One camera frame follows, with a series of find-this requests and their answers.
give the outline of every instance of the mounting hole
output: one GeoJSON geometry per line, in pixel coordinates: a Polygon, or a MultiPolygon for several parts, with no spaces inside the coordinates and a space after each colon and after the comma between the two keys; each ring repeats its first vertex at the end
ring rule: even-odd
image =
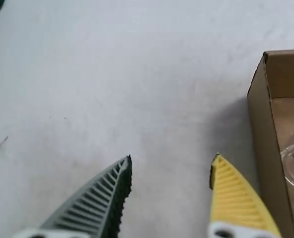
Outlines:
{"type": "Polygon", "coordinates": [[[33,235],[33,236],[29,237],[29,238],[46,238],[46,236],[42,235],[42,234],[36,234],[36,235],[33,235]]]}
{"type": "Polygon", "coordinates": [[[234,235],[226,230],[218,230],[215,232],[215,235],[221,238],[234,238],[234,235]]]}

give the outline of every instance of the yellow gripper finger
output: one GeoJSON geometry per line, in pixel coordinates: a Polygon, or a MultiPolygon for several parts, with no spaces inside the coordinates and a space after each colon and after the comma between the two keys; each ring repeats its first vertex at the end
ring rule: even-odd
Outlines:
{"type": "Polygon", "coordinates": [[[262,237],[281,237],[261,198],[243,175],[220,154],[212,163],[210,187],[213,198],[209,237],[233,238],[237,228],[240,228],[241,236],[261,234],[262,237]]]}

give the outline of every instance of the cardboard box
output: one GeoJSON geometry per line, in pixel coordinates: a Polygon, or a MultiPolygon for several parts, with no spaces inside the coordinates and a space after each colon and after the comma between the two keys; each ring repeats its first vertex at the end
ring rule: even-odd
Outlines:
{"type": "Polygon", "coordinates": [[[294,134],[294,50],[264,52],[247,95],[261,197],[284,238],[294,238],[294,187],[280,151],[294,134]]]}

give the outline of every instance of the white table surface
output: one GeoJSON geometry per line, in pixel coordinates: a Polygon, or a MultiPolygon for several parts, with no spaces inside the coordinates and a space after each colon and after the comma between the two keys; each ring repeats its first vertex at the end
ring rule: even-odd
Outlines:
{"type": "Polygon", "coordinates": [[[205,238],[217,151],[256,187],[246,93],[294,1],[6,0],[0,238],[131,154],[121,238],[205,238]]]}

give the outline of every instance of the cardboard box wall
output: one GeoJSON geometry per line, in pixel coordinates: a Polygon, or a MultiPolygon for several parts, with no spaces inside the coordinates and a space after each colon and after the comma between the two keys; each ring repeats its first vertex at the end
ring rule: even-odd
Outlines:
{"type": "Polygon", "coordinates": [[[294,134],[294,50],[264,52],[248,91],[261,197],[284,238],[294,238],[294,187],[280,151],[294,134]]]}

